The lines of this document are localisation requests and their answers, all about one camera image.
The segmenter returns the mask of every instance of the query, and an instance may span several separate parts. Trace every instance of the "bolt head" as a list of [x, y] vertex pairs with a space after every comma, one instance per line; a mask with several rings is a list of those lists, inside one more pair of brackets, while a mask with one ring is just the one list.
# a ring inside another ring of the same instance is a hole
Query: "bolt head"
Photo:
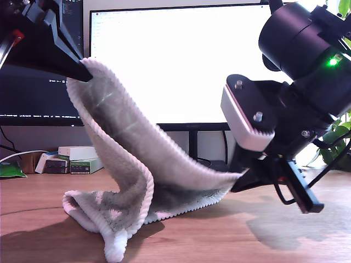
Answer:
[[311, 133], [309, 132], [309, 130], [303, 130], [301, 132], [301, 135], [304, 136], [305, 138], [309, 138], [311, 136]]
[[237, 81], [236, 84], [235, 84], [235, 89], [241, 89], [241, 88], [242, 88], [242, 81], [239, 80], [239, 81]]
[[253, 120], [255, 122], [261, 122], [263, 117], [263, 113], [261, 111], [256, 112], [256, 114], [253, 116]]

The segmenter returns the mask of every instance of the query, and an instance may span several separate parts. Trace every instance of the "desk surface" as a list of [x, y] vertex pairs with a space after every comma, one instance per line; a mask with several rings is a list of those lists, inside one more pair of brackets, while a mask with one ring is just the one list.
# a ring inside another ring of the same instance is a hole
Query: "desk surface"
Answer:
[[[105, 170], [0, 184], [2, 262], [106, 262], [101, 235], [61, 207], [68, 190], [117, 190]], [[228, 193], [218, 204], [142, 226], [123, 262], [351, 262], [351, 174], [331, 172], [314, 192], [325, 209], [308, 215], [281, 204], [271, 186]]]

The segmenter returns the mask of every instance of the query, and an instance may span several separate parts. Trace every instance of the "green bag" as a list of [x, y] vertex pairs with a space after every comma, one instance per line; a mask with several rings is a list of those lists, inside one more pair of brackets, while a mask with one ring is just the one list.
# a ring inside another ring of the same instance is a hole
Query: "green bag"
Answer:
[[0, 178], [27, 177], [22, 172], [18, 162], [2, 162], [0, 163]]

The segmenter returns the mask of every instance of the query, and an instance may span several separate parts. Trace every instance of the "monitor screen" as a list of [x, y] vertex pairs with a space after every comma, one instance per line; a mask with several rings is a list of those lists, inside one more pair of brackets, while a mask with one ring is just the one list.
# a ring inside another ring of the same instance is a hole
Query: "monitor screen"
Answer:
[[263, 65], [258, 39], [269, 17], [257, 4], [95, 10], [90, 55], [161, 128], [217, 129], [227, 122], [220, 102], [229, 75], [290, 81]]
[[[83, 54], [82, 0], [63, 0], [63, 22]], [[66, 77], [6, 63], [0, 70], [0, 125], [82, 125]]]

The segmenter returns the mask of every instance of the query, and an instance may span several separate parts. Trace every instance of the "gray towel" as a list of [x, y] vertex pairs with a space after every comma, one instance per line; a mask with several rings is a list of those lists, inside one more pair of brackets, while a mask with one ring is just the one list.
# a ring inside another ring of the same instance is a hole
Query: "gray towel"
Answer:
[[120, 262], [143, 224], [218, 203], [241, 174], [195, 162], [148, 121], [111, 70], [91, 58], [82, 62], [94, 78], [68, 79], [67, 90], [118, 186], [116, 192], [66, 192], [63, 206], [86, 230], [101, 233], [108, 262]]

